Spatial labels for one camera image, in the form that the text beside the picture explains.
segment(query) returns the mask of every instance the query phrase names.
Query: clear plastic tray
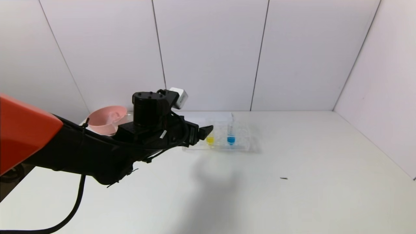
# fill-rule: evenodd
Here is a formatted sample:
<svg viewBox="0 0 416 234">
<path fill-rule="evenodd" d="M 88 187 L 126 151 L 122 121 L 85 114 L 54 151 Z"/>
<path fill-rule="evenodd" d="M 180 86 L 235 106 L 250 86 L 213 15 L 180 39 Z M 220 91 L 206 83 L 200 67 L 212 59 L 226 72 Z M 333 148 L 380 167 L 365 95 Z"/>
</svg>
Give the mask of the clear plastic tray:
<svg viewBox="0 0 416 234">
<path fill-rule="evenodd" d="M 228 128 L 232 124 L 235 142 L 230 145 L 227 141 Z M 241 122 L 207 122 L 200 126 L 214 125 L 214 130 L 207 137 L 213 137 L 212 144 L 207 143 L 207 139 L 199 141 L 194 146 L 183 147 L 183 150 L 226 150 L 226 151 L 248 151 L 250 149 L 250 131 L 244 123 Z"/>
</svg>

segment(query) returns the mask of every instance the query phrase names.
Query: yellow liquid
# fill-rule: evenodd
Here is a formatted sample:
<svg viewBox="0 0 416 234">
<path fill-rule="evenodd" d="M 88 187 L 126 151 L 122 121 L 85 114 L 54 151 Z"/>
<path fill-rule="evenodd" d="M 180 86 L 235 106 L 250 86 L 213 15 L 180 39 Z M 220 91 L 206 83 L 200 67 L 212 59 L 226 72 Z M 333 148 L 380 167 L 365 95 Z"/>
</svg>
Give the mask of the yellow liquid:
<svg viewBox="0 0 416 234">
<path fill-rule="evenodd" d="M 205 140 L 207 141 L 208 145 L 213 145 L 215 142 L 215 139 L 213 136 L 207 136 L 207 138 L 205 138 Z"/>
</svg>

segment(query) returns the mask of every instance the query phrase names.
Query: black cable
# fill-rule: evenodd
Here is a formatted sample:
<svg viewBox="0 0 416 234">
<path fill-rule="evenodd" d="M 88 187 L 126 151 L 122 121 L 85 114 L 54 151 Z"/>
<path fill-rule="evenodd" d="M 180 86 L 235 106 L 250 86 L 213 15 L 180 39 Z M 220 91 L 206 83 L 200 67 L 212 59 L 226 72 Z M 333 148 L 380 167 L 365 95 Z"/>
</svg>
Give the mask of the black cable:
<svg viewBox="0 0 416 234">
<path fill-rule="evenodd" d="M 164 150 L 160 151 L 159 153 L 157 153 L 155 156 L 148 157 L 146 159 L 143 159 L 142 161 L 143 162 L 146 162 L 146 163 L 151 163 L 152 162 L 152 159 L 154 159 L 155 157 L 161 155 L 162 153 L 164 153 L 166 151 L 168 151 L 168 149 L 164 149 Z"/>
<path fill-rule="evenodd" d="M 77 212 L 79 204 L 81 204 L 82 194 L 84 193 L 84 184 L 85 184 L 85 175 L 81 175 L 81 179 L 79 181 L 78 196 L 77 196 L 77 200 L 75 201 L 75 205 L 72 208 L 69 215 L 57 225 L 47 228 L 47 229 L 41 229 L 41 230 L 0 230 L 0 233 L 1 234 L 50 234 L 50 233 L 58 231 L 63 226 L 65 226 L 74 217 L 75 213 Z"/>
</svg>

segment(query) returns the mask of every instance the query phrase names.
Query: white wall panel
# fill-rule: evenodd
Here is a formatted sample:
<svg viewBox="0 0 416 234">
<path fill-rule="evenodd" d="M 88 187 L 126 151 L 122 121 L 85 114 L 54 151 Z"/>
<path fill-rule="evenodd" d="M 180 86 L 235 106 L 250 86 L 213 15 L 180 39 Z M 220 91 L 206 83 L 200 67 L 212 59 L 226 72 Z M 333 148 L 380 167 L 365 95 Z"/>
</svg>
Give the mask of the white wall panel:
<svg viewBox="0 0 416 234">
<path fill-rule="evenodd" d="M 151 0 L 41 0 L 91 111 L 165 88 Z"/>
<path fill-rule="evenodd" d="M 88 115 L 37 0 L 0 1 L 0 92 L 74 122 Z"/>
<path fill-rule="evenodd" d="M 335 107 L 416 177 L 416 1 L 383 0 Z"/>
<path fill-rule="evenodd" d="M 332 110 L 379 0 L 270 0 L 252 110 Z"/>
<path fill-rule="evenodd" d="M 250 110 L 267 0 L 154 1 L 167 87 L 185 110 Z"/>
</svg>

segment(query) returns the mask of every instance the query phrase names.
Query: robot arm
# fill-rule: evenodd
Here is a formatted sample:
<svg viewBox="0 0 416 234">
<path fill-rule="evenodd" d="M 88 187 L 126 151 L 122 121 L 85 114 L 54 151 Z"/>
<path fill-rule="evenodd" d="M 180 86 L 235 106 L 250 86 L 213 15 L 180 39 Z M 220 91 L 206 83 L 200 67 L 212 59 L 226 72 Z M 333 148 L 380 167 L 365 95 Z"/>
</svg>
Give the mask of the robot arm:
<svg viewBox="0 0 416 234">
<path fill-rule="evenodd" d="M 175 88 L 134 93 L 133 122 L 119 125 L 108 137 L 2 95 L 0 173 L 24 162 L 114 184 L 133 171 L 134 162 L 149 163 L 170 148 L 195 145 L 213 130 L 171 111 L 186 98 L 185 91 Z"/>
</svg>

